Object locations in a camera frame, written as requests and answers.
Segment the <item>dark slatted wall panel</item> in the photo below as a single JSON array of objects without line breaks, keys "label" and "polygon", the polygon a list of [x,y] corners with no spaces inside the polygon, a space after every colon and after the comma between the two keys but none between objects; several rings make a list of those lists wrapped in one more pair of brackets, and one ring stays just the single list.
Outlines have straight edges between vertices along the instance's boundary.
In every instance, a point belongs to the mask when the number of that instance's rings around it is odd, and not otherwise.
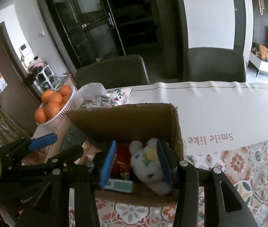
[{"label": "dark slatted wall panel", "polygon": [[268,48],[268,0],[264,0],[263,15],[259,11],[258,0],[252,0],[254,10],[253,44],[261,44]]}]

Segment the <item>glass cabinet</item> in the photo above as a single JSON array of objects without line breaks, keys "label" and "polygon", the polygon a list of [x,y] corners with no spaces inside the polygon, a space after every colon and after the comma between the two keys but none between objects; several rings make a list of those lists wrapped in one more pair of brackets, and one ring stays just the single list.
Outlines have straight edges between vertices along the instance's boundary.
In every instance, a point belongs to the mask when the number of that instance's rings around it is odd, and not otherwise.
[{"label": "glass cabinet", "polygon": [[46,2],[77,69],[125,54],[108,0]]}]

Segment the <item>cardboard box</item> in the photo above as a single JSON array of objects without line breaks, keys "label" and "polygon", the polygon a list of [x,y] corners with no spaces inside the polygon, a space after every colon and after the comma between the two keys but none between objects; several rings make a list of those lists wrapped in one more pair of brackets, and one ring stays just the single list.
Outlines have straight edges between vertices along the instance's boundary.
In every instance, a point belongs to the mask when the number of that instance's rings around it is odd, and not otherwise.
[{"label": "cardboard box", "polygon": [[[65,113],[56,131],[57,143],[48,152],[47,159],[58,154],[65,133],[78,126],[96,141],[130,143],[152,137],[164,138],[183,158],[183,143],[176,108],[171,104],[127,104],[111,108],[74,110]],[[135,194],[122,194],[106,190],[95,191],[95,196],[112,202],[131,205],[163,206],[175,204],[171,195],[158,196],[143,183],[137,183]]]}]

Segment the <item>white napkin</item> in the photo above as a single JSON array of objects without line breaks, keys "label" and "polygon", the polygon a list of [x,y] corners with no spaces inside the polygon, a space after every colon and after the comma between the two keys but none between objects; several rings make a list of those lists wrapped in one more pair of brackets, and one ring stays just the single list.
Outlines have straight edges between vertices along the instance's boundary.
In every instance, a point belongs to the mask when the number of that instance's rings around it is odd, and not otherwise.
[{"label": "white napkin", "polygon": [[101,83],[88,83],[74,94],[75,105],[79,108],[85,99],[100,95],[107,96],[105,87]]}]

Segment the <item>dark gray chair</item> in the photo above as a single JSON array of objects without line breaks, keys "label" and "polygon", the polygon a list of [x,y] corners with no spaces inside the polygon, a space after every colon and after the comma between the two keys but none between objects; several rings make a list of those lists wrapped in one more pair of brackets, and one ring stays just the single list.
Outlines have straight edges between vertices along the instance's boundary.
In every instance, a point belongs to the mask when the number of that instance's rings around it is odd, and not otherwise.
[{"label": "dark gray chair", "polygon": [[245,61],[235,50],[222,48],[191,48],[184,66],[184,81],[245,82]]},{"label": "dark gray chair", "polygon": [[105,89],[150,84],[146,66],[140,55],[125,55],[101,60],[80,68],[75,75],[77,88],[101,83]]}]

